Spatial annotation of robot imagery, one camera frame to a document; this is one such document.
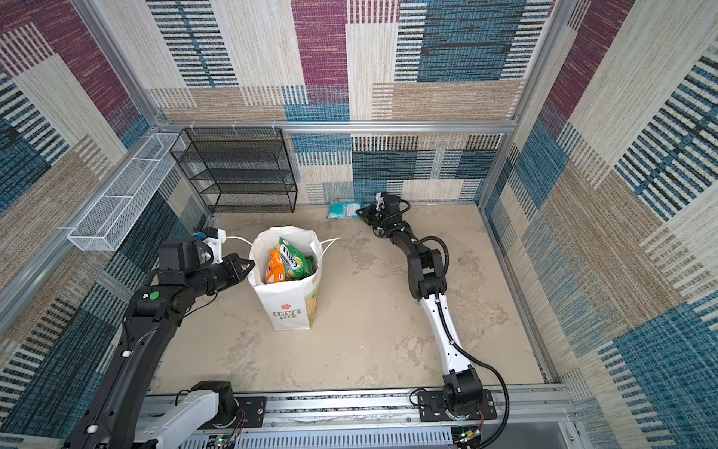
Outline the teal tissue pack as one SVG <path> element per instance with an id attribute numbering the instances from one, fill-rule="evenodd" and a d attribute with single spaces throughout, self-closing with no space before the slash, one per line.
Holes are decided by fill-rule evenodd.
<path id="1" fill-rule="evenodd" d="M 362 208 L 362 204 L 354 201 L 338 201 L 333 202 L 329 206 L 328 219 L 353 220 L 358 218 L 357 211 Z"/>

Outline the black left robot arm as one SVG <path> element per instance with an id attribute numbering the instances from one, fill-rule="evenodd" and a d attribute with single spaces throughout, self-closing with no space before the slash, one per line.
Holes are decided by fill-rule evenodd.
<path id="1" fill-rule="evenodd" d="M 168 344 L 200 297 L 217 297 L 243 282 L 255 264 L 222 253 L 225 239 L 206 233 L 163 242 L 159 263 L 132 295 L 121 341 L 66 448 L 178 448 L 203 426 L 239 424 L 239 404 L 228 381 L 204 381 L 153 424 L 138 430 L 142 404 Z"/>

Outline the yellow Fox's candy bag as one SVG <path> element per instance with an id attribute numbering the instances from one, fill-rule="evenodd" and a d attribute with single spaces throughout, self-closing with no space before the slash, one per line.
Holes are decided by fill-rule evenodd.
<path id="1" fill-rule="evenodd" d="M 287 239 L 280 238 L 277 246 L 284 266 L 286 281 L 300 281 L 315 273 L 315 257 L 313 254 L 300 252 Z"/>

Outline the orange snack bag back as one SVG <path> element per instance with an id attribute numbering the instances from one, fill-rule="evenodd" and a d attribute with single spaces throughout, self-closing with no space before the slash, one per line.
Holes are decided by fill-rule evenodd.
<path id="1" fill-rule="evenodd" d="M 278 250 L 272 250 L 269 253 L 269 261 L 267 262 L 264 283 L 278 284 L 278 282 L 285 282 L 285 275 L 286 271 L 282 255 Z"/>

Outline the white illustrated paper bag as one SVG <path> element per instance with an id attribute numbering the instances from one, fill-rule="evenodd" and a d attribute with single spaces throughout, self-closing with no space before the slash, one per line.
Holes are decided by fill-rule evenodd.
<path id="1" fill-rule="evenodd" d="M 287 239 L 300 252 L 314 255 L 314 275 L 300 281 L 264 283 L 269 253 L 277 250 L 280 238 Z M 255 267 L 247 281 L 259 297 L 274 329 L 309 330 L 312 327 L 322 280 L 323 257 L 336 241 L 336 238 L 321 241 L 312 230 L 280 226 L 259 233 L 250 243 L 249 258 L 254 260 Z"/>

